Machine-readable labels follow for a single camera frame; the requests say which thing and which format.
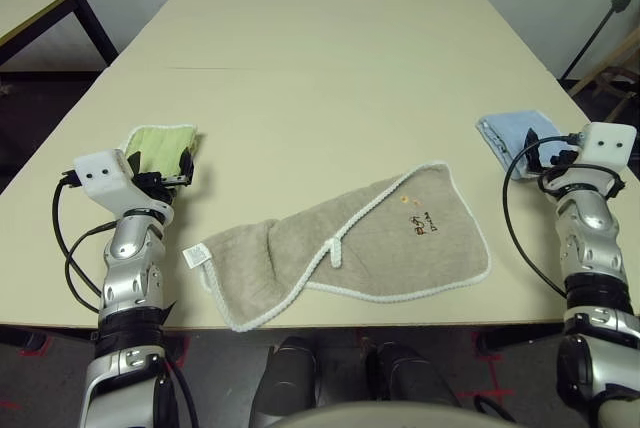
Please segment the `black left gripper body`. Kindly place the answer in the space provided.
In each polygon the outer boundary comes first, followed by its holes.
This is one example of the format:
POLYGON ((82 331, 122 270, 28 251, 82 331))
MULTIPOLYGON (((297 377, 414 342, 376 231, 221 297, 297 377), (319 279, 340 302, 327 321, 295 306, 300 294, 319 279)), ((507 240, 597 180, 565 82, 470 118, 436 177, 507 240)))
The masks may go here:
POLYGON ((179 187, 192 183, 191 175, 163 177, 160 172, 138 173, 132 178, 133 184, 150 198, 172 204, 179 187))

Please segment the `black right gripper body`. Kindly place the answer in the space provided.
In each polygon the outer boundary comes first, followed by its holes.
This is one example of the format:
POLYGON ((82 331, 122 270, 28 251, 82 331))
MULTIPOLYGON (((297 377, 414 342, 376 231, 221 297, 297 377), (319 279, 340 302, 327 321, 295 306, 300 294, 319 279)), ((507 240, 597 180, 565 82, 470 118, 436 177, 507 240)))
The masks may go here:
POLYGON ((540 178, 546 182, 551 182, 564 175, 567 171, 566 165, 573 164, 578 156, 579 152, 577 150, 560 150, 557 154, 552 155, 549 162, 543 166, 540 178))

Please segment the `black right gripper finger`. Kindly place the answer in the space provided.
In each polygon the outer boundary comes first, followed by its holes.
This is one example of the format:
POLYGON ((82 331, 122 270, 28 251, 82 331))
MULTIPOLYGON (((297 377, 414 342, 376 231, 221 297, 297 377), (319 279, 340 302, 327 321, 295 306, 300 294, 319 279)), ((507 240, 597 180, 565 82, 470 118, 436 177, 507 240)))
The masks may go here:
POLYGON ((524 156, 526 160, 527 173, 541 173, 543 167, 540 161, 537 142, 539 137, 533 128, 529 128, 524 140, 524 156))

